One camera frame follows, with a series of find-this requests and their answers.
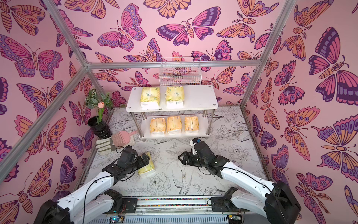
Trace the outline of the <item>yellow tissue pack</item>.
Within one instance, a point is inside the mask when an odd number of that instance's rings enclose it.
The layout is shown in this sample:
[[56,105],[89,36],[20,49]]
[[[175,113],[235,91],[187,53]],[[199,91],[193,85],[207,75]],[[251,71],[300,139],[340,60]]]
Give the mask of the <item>yellow tissue pack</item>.
[[160,88],[159,87],[143,87],[140,97],[140,105],[142,109],[159,109],[160,105]]
[[139,175],[148,175],[148,174],[152,174],[155,172],[155,166],[154,166],[154,162],[152,160],[151,153],[149,151],[147,151],[145,154],[149,158],[149,163],[146,166],[144,166],[138,170]]
[[185,94],[183,86],[168,86],[165,96],[167,108],[182,108],[184,106]]

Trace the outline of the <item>orange tissue pack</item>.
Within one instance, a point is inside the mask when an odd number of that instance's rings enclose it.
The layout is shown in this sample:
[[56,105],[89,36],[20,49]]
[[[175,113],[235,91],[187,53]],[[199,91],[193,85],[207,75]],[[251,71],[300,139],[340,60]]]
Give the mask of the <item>orange tissue pack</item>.
[[167,118],[167,133],[177,134],[182,132],[182,120],[180,116],[170,116]]
[[164,117],[155,117],[150,121],[150,134],[152,136],[165,135],[166,133],[166,119]]
[[199,132],[199,118],[197,116],[186,116],[184,118],[184,129],[186,133]]

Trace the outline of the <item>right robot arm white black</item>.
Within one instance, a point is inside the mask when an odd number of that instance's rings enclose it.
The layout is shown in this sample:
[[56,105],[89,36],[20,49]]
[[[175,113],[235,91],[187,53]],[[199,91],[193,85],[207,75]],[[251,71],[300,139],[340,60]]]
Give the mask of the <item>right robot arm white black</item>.
[[250,194],[234,195],[236,188],[229,189],[222,197],[221,206],[233,205],[265,217],[271,224],[293,224],[302,209],[289,186],[278,181],[264,180],[240,167],[228,158],[215,155],[210,147],[200,139],[190,142],[192,148],[179,155],[183,165],[205,168],[209,174],[230,181]]

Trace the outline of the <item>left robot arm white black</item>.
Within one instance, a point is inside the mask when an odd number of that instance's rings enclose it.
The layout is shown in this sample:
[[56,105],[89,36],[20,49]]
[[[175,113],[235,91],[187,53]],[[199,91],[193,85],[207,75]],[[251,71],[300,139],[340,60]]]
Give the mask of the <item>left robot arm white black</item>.
[[81,188],[57,201],[46,201],[34,223],[87,224],[104,213],[123,212],[126,209],[123,195],[112,187],[149,163],[147,154],[138,155],[132,146],[125,147],[118,159]]

